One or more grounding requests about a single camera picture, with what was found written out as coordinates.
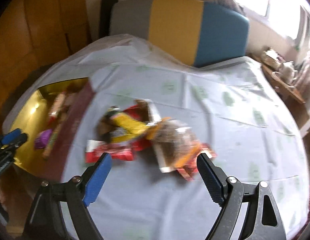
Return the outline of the wooden side table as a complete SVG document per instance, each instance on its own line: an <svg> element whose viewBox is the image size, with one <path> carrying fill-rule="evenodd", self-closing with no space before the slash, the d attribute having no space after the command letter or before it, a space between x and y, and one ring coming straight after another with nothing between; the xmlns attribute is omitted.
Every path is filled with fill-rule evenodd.
<svg viewBox="0 0 310 240"><path fill-rule="evenodd" d="M284 83L279 77L272 74L272 70L265 64L261 64L261 69L265 78L268 80L274 90L286 97L291 97L300 104L305 104L305 100L300 92L295 88Z"/></svg>

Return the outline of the patterned tissue box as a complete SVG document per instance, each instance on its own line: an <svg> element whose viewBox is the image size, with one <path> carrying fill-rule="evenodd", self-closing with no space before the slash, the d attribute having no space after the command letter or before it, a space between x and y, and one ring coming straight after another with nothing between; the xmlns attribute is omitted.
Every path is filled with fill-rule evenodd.
<svg viewBox="0 0 310 240"><path fill-rule="evenodd" d="M266 65L276 69L281 63L278 60L278 54L273 49L263 50L261 53L261 60Z"/></svg>

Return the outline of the dark red patterned snack packet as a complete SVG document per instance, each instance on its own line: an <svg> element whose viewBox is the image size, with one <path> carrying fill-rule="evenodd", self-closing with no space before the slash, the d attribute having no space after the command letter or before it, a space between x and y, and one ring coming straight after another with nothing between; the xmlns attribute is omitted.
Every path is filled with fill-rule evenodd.
<svg viewBox="0 0 310 240"><path fill-rule="evenodd" d="M206 153L210 160L216 158L216 153L209 144L201 143L201 150L195 155L193 159L188 161L183 167L177 168L177 172L186 180L192 181L196 174L198 174L197 169L197 157L201 153Z"/></svg>

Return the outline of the grey yellow blue chair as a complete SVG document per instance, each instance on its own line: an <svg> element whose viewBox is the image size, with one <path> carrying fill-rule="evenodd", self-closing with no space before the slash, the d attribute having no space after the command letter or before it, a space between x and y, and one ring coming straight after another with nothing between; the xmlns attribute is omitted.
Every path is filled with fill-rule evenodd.
<svg viewBox="0 0 310 240"><path fill-rule="evenodd" d="M120 34L143 38L200 68L244 56L249 20L200 0L101 0L99 37Z"/></svg>

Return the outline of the clear sunflower seed bag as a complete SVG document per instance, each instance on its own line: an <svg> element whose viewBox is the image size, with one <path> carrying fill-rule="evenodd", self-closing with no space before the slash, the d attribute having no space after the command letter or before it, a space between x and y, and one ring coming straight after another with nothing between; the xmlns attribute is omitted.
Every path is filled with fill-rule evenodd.
<svg viewBox="0 0 310 240"><path fill-rule="evenodd" d="M180 120L164 118L161 131L164 134L165 158L175 169L183 167L201 149L192 128Z"/></svg>

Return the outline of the brown red snack packet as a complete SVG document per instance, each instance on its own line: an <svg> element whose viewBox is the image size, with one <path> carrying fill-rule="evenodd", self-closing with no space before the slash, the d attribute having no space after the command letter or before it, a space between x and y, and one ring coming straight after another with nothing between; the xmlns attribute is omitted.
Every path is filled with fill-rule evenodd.
<svg viewBox="0 0 310 240"><path fill-rule="evenodd" d="M85 162L95 163L104 153L110 154L112 159L122 161L134 160L134 154L130 147L107 144L104 141L88 140L86 145Z"/></svg>

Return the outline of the light blue cloud tablecloth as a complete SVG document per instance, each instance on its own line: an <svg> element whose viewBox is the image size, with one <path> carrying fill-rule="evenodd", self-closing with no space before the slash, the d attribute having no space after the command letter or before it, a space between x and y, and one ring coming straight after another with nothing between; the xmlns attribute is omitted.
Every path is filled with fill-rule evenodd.
<svg viewBox="0 0 310 240"><path fill-rule="evenodd" d="M243 183L266 181L287 239L303 228L309 212L310 174L294 118L249 57L194 68L142 38L99 39L52 66L6 117L8 131L39 87L88 77L93 98L71 143L61 181L81 174L84 149L97 138L99 119L112 105L126 108L152 100L161 117L188 124L216 152L215 165ZM90 214L104 239L205 239L220 208L201 179L162 173L151 151L134 161L115 161Z"/></svg>

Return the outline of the maroon gift box gold interior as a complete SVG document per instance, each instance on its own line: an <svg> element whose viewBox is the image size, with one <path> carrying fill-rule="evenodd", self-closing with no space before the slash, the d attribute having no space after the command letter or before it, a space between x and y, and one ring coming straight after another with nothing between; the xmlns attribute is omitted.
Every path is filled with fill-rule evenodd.
<svg viewBox="0 0 310 240"><path fill-rule="evenodd" d="M47 129L49 111L55 98L62 92L76 93L68 110L66 120L57 136L50 157L42 157L43 149L34 148L37 135ZM34 90L23 103L9 129L19 128L28 135L28 140L17 151L14 165L41 179L60 181L80 122L94 96L92 85L87 77L65 80L41 86Z"/></svg>

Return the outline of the yellow silver snack packet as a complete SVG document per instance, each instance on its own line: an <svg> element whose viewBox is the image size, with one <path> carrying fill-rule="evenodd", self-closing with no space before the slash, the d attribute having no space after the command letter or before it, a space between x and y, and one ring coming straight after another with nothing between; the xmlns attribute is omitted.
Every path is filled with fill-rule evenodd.
<svg viewBox="0 0 310 240"><path fill-rule="evenodd" d="M123 144L145 135L150 126L134 119L119 107L111 107L96 128L101 139L111 144Z"/></svg>

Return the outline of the purple snack packet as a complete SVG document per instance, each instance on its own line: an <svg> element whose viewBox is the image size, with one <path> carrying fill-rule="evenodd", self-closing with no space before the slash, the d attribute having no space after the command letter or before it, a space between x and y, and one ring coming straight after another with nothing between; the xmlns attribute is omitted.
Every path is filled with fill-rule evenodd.
<svg viewBox="0 0 310 240"><path fill-rule="evenodd" d="M50 140L52 132L53 132L52 129L47 129L45 131L40 132L34 140L34 148L35 149L45 148Z"/></svg>

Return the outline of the green cracker packet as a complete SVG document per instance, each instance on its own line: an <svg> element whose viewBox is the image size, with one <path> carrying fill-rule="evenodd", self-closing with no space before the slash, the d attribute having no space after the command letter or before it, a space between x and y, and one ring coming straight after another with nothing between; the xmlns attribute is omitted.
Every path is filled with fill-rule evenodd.
<svg viewBox="0 0 310 240"><path fill-rule="evenodd" d="M57 136L62 128L62 124L66 120L68 110L73 104L76 96L76 93L68 93L64 91L58 94L58 96L55 98L49 111L48 121L48 124L52 125L53 130L42 153L43 159L47 160L50 157Z"/></svg>

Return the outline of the white gold snack packet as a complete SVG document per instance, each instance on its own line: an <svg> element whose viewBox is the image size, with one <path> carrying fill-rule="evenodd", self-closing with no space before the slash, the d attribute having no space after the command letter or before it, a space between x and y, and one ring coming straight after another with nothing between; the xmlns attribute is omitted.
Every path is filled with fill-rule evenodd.
<svg viewBox="0 0 310 240"><path fill-rule="evenodd" d="M161 131L163 118L160 116L155 103L150 99L135 99L135 103L141 110L143 122L145 122L149 127L146 133L146 139L152 144L160 171L162 173L170 173L175 171L176 169L170 161L165 158L164 134Z"/></svg>

